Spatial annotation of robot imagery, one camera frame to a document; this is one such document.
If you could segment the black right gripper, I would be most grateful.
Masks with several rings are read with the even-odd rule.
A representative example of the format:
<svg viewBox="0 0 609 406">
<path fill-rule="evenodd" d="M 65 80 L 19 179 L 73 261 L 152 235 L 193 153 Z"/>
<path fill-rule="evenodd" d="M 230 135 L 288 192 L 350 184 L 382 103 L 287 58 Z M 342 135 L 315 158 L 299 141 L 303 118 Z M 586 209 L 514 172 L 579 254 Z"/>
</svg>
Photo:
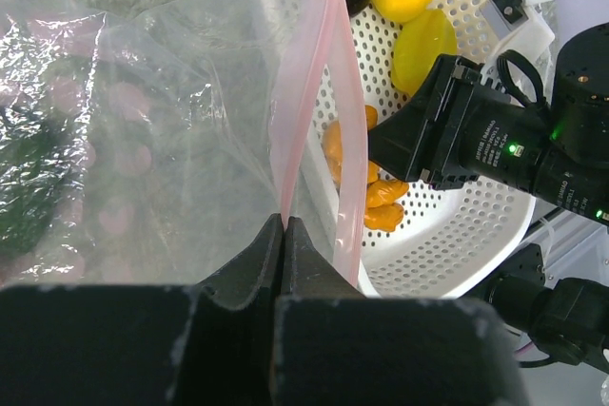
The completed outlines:
<svg viewBox="0 0 609 406">
<path fill-rule="evenodd" d="M 480 177 L 530 190 L 548 145 L 549 107 L 534 66 L 519 53 L 481 66 L 440 55 L 410 102 L 368 132 L 368 158 L 393 177 L 435 190 Z"/>
</svg>

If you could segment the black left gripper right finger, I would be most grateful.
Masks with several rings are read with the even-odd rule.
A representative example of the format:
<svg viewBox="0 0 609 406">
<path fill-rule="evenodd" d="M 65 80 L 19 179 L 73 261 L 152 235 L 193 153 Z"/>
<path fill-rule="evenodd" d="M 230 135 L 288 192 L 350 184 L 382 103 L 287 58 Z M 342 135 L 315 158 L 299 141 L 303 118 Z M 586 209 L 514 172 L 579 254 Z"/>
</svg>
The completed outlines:
<svg viewBox="0 0 609 406">
<path fill-rule="evenodd" d="M 278 405 L 527 405 L 502 320 L 472 299 L 324 297 L 305 225 L 285 231 L 275 305 Z"/>
</svg>

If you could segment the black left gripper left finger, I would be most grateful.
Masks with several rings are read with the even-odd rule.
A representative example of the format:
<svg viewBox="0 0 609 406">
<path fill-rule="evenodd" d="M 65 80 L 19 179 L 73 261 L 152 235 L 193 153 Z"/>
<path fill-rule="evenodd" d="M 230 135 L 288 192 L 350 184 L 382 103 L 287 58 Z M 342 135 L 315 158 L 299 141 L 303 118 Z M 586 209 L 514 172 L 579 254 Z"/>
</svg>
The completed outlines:
<svg viewBox="0 0 609 406">
<path fill-rule="evenodd" d="M 1 293 L 5 405 L 267 405 L 284 228 L 270 216 L 195 285 L 17 285 Z"/>
</svg>

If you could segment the orange ginger root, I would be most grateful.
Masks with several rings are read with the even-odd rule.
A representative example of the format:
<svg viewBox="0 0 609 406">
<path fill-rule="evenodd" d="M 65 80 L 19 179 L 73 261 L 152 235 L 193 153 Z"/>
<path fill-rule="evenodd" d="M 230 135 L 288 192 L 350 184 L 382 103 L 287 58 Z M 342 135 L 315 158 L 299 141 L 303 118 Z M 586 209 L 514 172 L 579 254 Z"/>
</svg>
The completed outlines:
<svg viewBox="0 0 609 406">
<path fill-rule="evenodd" d="M 343 148 L 338 121 L 330 123 L 324 131 L 323 150 L 333 182 L 341 183 Z M 393 232 L 403 222 L 403 206 L 398 199 L 409 190 L 409 184 L 400 180 L 383 180 L 380 168 L 369 161 L 364 226 L 370 230 Z"/>
</svg>

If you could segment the clear zip top bag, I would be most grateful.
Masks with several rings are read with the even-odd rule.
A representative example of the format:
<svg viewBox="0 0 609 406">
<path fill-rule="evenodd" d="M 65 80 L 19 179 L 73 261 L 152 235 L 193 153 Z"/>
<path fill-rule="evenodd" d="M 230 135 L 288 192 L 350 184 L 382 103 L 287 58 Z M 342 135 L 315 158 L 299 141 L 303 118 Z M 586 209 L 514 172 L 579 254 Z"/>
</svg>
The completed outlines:
<svg viewBox="0 0 609 406">
<path fill-rule="evenodd" d="M 177 0 L 126 20 L 74 0 L 1 0 L 1 106 L 78 120 L 80 194 L 3 285 L 194 283 L 299 211 L 323 80 L 343 181 L 321 178 L 333 269 L 355 283 L 367 166 L 363 91 L 345 0 Z"/>
</svg>

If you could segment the dark green avocado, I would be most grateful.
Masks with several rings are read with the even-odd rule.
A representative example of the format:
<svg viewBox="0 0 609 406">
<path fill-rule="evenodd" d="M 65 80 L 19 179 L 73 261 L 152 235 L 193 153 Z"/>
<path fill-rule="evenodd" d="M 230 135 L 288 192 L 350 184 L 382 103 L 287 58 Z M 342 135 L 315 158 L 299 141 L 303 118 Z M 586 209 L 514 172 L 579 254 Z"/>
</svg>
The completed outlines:
<svg viewBox="0 0 609 406">
<path fill-rule="evenodd" d="M 60 207 L 81 193 L 78 120 L 32 101 L 1 106 L 1 259 L 28 254 Z"/>
</svg>

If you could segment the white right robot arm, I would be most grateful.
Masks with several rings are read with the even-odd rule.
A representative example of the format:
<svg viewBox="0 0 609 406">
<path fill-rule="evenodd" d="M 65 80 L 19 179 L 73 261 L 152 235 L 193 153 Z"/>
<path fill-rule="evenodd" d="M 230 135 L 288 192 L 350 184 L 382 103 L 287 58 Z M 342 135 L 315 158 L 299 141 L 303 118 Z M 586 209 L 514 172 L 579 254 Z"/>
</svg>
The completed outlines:
<svg viewBox="0 0 609 406">
<path fill-rule="evenodd" d="M 553 90 L 519 52 L 499 81 L 458 56 L 439 56 L 409 104 L 369 131 L 368 157 L 393 177 L 436 190 L 487 178 L 588 220 L 608 221 L 608 28 L 560 50 Z M 507 274 L 482 298 L 532 340 L 543 363 L 608 368 L 608 290 L 567 278 L 547 288 Z"/>
</svg>

